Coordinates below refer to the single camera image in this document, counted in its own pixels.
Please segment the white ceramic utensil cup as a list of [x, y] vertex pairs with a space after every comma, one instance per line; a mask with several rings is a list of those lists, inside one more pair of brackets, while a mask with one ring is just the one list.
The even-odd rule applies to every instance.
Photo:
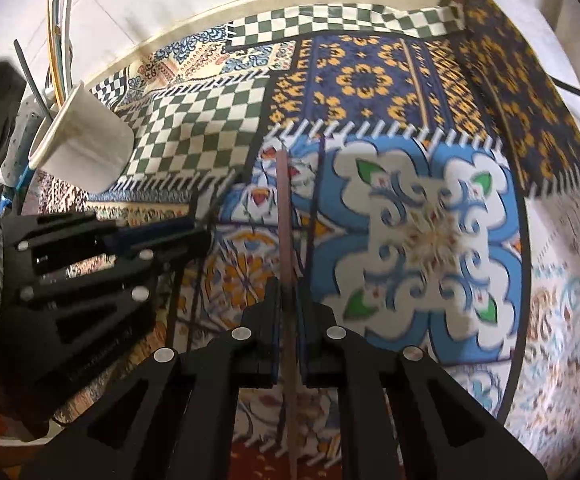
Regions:
[[130, 126], [77, 84], [54, 119], [37, 130], [28, 166], [98, 194], [121, 177], [134, 141]]

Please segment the patterned patchwork mat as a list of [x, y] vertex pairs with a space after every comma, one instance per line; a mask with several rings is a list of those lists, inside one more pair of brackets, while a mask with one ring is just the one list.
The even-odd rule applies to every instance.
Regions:
[[580, 460], [580, 99], [528, 0], [286, 6], [178, 39], [92, 86], [133, 128], [109, 191], [43, 178], [43, 211], [144, 224], [212, 191], [231, 148], [252, 170], [211, 252], [122, 360], [59, 408], [66, 426], [148, 354], [199, 349], [280, 270], [286, 151], [299, 272], [337, 322], [417, 344], [552, 479]]

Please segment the yellow chopstick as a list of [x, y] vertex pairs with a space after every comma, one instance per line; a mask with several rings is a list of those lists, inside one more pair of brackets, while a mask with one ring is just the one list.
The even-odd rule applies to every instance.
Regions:
[[47, 50], [48, 50], [48, 61], [50, 77], [52, 82], [52, 88], [54, 88], [55, 100], [59, 108], [62, 107], [64, 103], [64, 92], [61, 84], [59, 61], [58, 61], [58, 50], [56, 40], [58, 35], [56, 34], [56, 21], [55, 21], [55, 1], [47, 0]]

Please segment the teal chopstick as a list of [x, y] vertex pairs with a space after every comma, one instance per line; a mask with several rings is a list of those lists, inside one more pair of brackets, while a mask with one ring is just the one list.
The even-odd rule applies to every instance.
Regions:
[[64, 84], [63, 67], [62, 67], [63, 62], [62, 62], [62, 39], [60, 27], [60, 9], [61, 9], [60, 1], [52, 0], [51, 1], [52, 37], [54, 37], [55, 58], [60, 84]]

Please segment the white plastic colander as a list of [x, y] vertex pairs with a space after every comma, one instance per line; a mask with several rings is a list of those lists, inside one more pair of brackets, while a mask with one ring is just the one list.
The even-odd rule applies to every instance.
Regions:
[[7, 155], [0, 167], [1, 185], [14, 188], [18, 184], [28, 166], [28, 152], [35, 134], [44, 120], [45, 114], [40, 103], [34, 96], [27, 96], [19, 107]]

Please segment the blue plastic basin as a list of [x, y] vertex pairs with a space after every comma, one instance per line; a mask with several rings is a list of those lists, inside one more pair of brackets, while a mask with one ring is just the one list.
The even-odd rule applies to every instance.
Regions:
[[12, 212], [20, 216], [24, 205], [28, 188], [35, 176], [35, 170], [26, 166], [13, 188], [9, 186], [2, 187], [0, 194], [0, 217]]

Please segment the pink chopstick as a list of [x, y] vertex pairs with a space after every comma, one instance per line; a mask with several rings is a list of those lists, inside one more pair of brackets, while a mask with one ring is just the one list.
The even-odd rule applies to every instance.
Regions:
[[285, 401], [285, 426], [290, 478], [299, 478], [299, 424], [297, 423], [297, 367], [296, 367], [296, 320], [294, 305], [294, 263], [292, 247], [291, 190], [289, 158], [284, 148], [277, 154], [278, 236], [280, 256], [280, 281], [283, 312], [283, 393]]

